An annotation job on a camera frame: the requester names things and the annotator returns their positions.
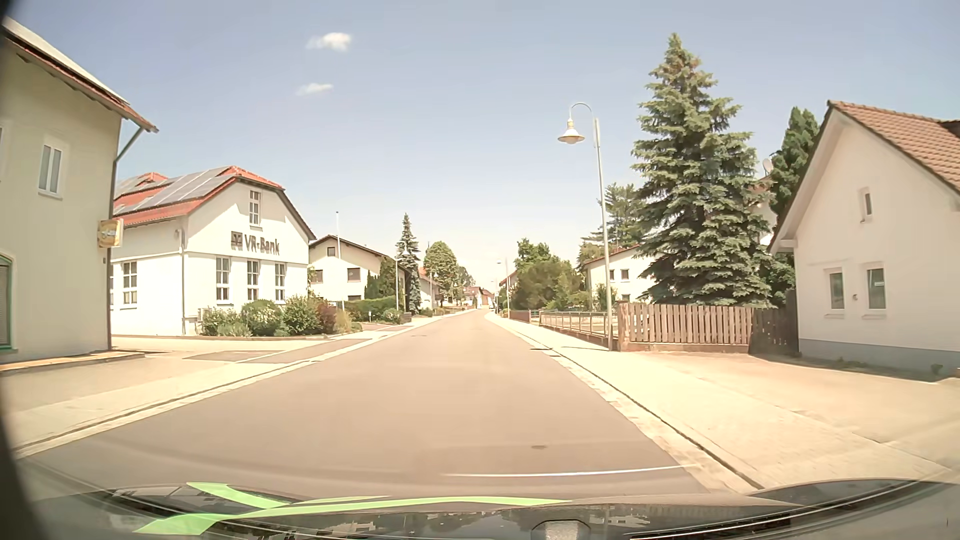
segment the sign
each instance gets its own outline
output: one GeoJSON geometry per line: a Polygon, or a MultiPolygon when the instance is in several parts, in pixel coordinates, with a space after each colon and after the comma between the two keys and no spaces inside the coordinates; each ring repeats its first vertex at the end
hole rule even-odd
{"type": "Polygon", "coordinates": [[[97,247],[119,248],[123,243],[123,218],[103,219],[97,227],[97,247]]]}
{"type": "Polygon", "coordinates": [[[243,234],[236,231],[230,233],[230,248],[240,251],[246,248],[247,251],[255,253],[280,255],[280,242],[276,238],[268,240],[256,234],[243,234]]]}

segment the vr-bank sign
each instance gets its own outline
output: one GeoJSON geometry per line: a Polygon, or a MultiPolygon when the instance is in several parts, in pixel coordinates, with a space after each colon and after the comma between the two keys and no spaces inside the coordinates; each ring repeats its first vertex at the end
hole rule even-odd
{"type": "Polygon", "coordinates": [[[230,233],[231,248],[243,250],[245,246],[247,251],[280,255],[280,243],[276,239],[269,241],[263,236],[258,238],[255,234],[243,234],[236,231],[230,233]]]}

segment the sky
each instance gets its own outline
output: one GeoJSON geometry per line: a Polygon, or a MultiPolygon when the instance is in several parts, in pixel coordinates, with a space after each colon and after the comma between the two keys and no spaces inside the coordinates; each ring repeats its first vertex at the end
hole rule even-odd
{"type": "MultiPolygon", "coordinates": [[[[118,179],[237,165],[282,184],[317,237],[393,253],[404,212],[478,284],[526,236],[575,259],[677,32],[742,106],[759,159],[827,99],[960,118],[955,0],[20,0],[17,19],[154,122],[118,179]]],[[[126,126],[121,144],[132,135],[126,126]]]]}

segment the white road marking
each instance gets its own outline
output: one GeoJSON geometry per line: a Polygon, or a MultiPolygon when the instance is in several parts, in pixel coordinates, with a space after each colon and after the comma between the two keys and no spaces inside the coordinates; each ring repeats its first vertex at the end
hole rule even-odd
{"type": "Polygon", "coordinates": [[[649,471],[665,471],[667,469],[683,469],[690,465],[669,465],[666,467],[647,467],[646,469],[622,469],[620,471],[580,471],[576,473],[521,473],[521,474],[483,474],[483,473],[450,473],[445,477],[460,477],[472,479],[530,479],[540,477],[588,477],[591,475],[622,475],[624,473],[646,473],[649,471]]]}

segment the metal railing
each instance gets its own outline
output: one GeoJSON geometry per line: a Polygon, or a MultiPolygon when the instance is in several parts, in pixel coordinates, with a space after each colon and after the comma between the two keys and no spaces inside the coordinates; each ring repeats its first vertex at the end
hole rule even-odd
{"type": "MultiPolygon", "coordinates": [[[[541,311],[540,325],[590,335],[606,335],[607,313],[604,311],[541,311]]],[[[616,335],[616,317],[613,317],[613,335],[616,335]]]]}

